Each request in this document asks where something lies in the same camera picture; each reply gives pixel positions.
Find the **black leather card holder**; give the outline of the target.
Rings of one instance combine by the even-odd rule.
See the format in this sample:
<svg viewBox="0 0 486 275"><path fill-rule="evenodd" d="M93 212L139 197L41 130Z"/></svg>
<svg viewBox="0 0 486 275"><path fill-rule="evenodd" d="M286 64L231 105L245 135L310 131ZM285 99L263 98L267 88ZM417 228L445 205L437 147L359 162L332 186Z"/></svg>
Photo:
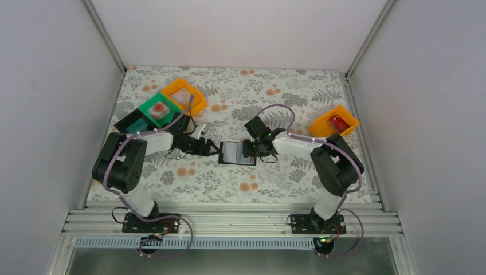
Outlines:
<svg viewBox="0 0 486 275"><path fill-rule="evenodd" d="M242 153L242 143L220 142L218 164L255 166L256 163L257 161L255 157L244 157Z"/></svg>

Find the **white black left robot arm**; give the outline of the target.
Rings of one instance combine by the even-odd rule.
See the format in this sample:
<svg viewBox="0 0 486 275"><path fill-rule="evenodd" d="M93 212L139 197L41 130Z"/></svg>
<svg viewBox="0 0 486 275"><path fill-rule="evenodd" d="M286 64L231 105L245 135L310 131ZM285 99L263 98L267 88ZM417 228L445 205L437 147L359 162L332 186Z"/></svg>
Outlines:
<svg viewBox="0 0 486 275"><path fill-rule="evenodd" d="M119 198L146 232L154 231L160 219L158 205L139 185L146 156L174 149L195 156L213 156L220 151L212 140L202 137L204 124L186 130L190 120L188 115L177 113L162 128L132 134L112 132L95 161L93 180Z"/></svg>

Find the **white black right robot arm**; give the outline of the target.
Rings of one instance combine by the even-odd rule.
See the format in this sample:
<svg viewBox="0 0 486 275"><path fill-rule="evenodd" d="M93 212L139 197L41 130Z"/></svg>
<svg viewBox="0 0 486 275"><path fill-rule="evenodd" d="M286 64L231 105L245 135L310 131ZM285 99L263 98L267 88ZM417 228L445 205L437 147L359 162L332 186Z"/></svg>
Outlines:
<svg viewBox="0 0 486 275"><path fill-rule="evenodd" d="M310 211L311 227L325 233L348 194L363 184L364 166L347 142L333 134L326 139L295 135L283 128L271 130L256 116L244 125L252 137L243 141L245 157L289 155L314 165L323 191Z"/></svg>

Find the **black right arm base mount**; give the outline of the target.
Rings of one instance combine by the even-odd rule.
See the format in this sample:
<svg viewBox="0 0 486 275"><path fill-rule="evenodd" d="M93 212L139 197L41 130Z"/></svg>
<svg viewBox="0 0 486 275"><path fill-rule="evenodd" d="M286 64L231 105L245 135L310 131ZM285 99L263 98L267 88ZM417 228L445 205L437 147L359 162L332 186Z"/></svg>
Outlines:
<svg viewBox="0 0 486 275"><path fill-rule="evenodd" d="M323 220L315 214L290 213L286 224L291 227L293 234L346 234L344 216L334 214L330 219Z"/></svg>

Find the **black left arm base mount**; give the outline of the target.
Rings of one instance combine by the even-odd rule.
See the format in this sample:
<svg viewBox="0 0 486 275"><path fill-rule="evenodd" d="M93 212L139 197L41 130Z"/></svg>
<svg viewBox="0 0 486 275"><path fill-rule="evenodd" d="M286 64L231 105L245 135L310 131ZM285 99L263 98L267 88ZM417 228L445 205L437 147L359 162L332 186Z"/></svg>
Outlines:
<svg viewBox="0 0 486 275"><path fill-rule="evenodd" d="M181 222L179 214L160 213L164 217L162 220L145 222L140 220L135 214L127 213L124 217L121 231L123 233L156 234L171 233L175 234L179 230Z"/></svg>

